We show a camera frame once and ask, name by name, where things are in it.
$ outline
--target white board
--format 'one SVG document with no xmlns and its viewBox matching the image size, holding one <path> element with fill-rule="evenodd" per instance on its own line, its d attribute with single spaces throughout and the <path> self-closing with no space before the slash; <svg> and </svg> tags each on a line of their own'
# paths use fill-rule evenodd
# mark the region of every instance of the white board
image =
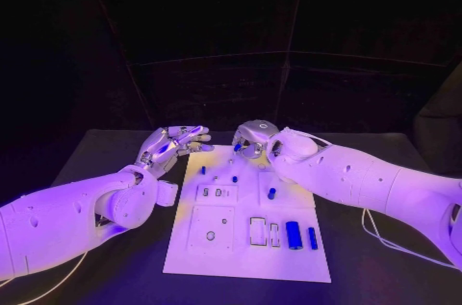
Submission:
<svg viewBox="0 0 462 305">
<path fill-rule="evenodd" d="M 237 199 L 236 188 L 229 190 L 227 186 L 237 186 Z M 265 191 L 271 187 L 276 188 L 276 198 L 268 202 Z M 201 197 L 204 188 L 211 189 L 209 195 L 220 196 Z M 232 194 L 222 195 L 217 188 Z M 266 246 L 250 244 L 250 218 L 265 218 Z M 289 249 L 289 221 L 299 222 L 301 250 Z M 271 243 L 272 224 L 279 228 L 276 247 Z M 318 250 L 311 249 L 310 227 L 317 231 Z M 191 154 L 164 273 L 331 282 L 314 195 L 279 181 L 265 156 L 246 160 L 235 155 L 233 146 L 222 145 L 213 152 Z"/>
</svg>

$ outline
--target black table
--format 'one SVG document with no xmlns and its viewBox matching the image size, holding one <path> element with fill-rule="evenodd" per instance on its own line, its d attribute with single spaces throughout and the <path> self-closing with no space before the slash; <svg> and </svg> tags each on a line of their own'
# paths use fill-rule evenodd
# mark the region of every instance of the black table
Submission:
<svg viewBox="0 0 462 305">
<path fill-rule="evenodd" d="M 89 131 L 54 185 L 115 173 L 132 164 L 149 134 Z M 230 144 L 232 131 L 211 134 L 213 143 Z M 395 164 L 429 170 L 403 134 L 317 135 Z M 187 162 L 184 156 L 164 176 L 180 185 Z M 141 228 L 90 251 L 73 277 L 35 304 L 461 304 L 461 272 L 383 246 L 363 231 L 362 209 L 321 197 L 315 200 L 331 284 L 164 274 L 175 204 L 171 208 L 157 206 Z M 388 216 L 375 215 L 386 238 L 441 259 L 438 249 L 416 230 Z M 0 304 L 18 304 L 41 295 L 76 263 L 77 259 L 12 281 L 0 289 Z"/>
</svg>

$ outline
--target dark background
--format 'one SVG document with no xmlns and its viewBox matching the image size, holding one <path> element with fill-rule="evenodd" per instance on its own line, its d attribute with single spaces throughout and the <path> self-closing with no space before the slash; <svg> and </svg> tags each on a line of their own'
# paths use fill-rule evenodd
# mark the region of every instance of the dark background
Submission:
<svg viewBox="0 0 462 305">
<path fill-rule="evenodd" d="M 94 128 L 223 131 L 262 118 L 415 141 L 415 117 L 461 62 L 462 0 L 2 6 L 2 205 L 51 185 Z M 461 111 L 453 118 L 461 127 Z"/>
</svg>

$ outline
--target robotic arm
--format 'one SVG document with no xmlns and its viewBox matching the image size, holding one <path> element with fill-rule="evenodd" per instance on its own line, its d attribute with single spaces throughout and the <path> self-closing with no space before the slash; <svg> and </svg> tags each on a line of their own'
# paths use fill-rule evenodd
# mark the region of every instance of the robotic arm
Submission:
<svg viewBox="0 0 462 305">
<path fill-rule="evenodd" d="M 250 159 L 266 150 L 279 177 L 333 202 L 376 210 L 415 227 L 462 270 L 462 181 L 396 166 L 268 121 L 239 126 L 236 150 Z"/>
<path fill-rule="evenodd" d="M 178 156 L 214 147 L 209 129 L 159 128 L 135 165 L 116 174 L 48 188 L 0 208 L 0 281 L 47 270 L 141 226 L 155 204 L 175 203 L 177 184 L 158 178 Z M 105 222 L 96 222 L 96 215 Z"/>
</svg>

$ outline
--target cable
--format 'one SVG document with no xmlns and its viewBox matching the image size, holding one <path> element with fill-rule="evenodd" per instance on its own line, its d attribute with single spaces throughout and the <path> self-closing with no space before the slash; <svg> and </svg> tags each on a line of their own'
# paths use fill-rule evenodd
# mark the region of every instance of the cable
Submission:
<svg viewBox="0 0 462 305">
<path fill-rule="evenodd" d="M 31 304 L 32 302 L 35 302 L 37 300 L 40 300 L 44 296 L 47 296 L 50 293 L 53 293 L 53 291 L 55 291 L 55 289 L 60 287 L 60 285 L 66 282 L 66 280 L 70 278 L 70 276 L 73 275 L 73 273 L 76 272 L 76 269 L 80 267 L 83 261 L 84 261 L 84 258 L 87 256 L 87 253 L 84 253 L 83 255 L 83 258 L 80 259 L 80 262 L 77 263 L 76 267 L 73 268 L 73 271 L 70 272 L 70 274 L 67 275 L 67 277 L 64 277 L 63 281 L 55 285 L 55 287 L 47 292 L 44 293 L 40 297 L 37 297 L 35 299 L 18 304 L 18 305 L 27 305 L 27 304 Z"/>
<path fill-rule="evenodd" d="M 0 284 L 0 287 L 4 287 L 15 278 L 6 280 L 2 284 Z"/>
<path fill-rule="evenodd" d="M 366 225 L 364 225 L 366 212 L 369 212 L 369 218 L 370 218 L 372 223 L 373 223 L 373 227 L 375 227 L 376 234 L 369 231 L 369 229 L 366 228 Z M 393 248 L 395 250 L 401 250 L 402 252 L 405 252 L 405 253 L 408 253 L 408 254 L 411 254 L 411 255 L 415 255 L 415 256 L 424 258 L 425 260 L 437 263 L 438 265 L 442 265 L 442 266 L 445 266 L 445 267 L 451 267 L 451 268 L 458 269 L 458 267 L 455 267 L 453 264 L 444 263 L 444 262 L 441 262 L 440 260 L 435 260 L 434 258 L 427 257 L 425 255 L 418 254 L 418 253 L 414 252 L 412 250 L 408 250 L 405 247 L 402 247 L 401 245 L 398 245 L 395 242 L 390 242 L 389 240 L 386 240 L 386 239 L 380 236 L 379 229 L 377 229 L 376 222 L 375 222 L 375 218 L 373 218 L 372 212 L 370 212 L 367 209 L 363 209 L 362 224 L 363 224 L 363 228 L 364 228 L 366 232 L 367 232 L 370 235 L 373 235 L 376 238 L 379 238 L 380 242 L 382 242 L 388 247 Z"/>
</svg>

